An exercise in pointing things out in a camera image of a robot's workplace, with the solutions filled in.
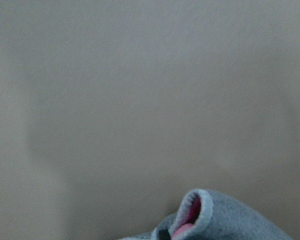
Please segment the grey wiping cloth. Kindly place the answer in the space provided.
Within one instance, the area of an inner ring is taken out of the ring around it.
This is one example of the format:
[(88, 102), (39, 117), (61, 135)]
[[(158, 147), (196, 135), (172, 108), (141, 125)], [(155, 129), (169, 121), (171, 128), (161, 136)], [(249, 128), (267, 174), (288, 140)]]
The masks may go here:
[(235, 198), (208, 189), (193, 189), (178, 211), (153, 231), (131, 240), (290, 240), (272, 221)]

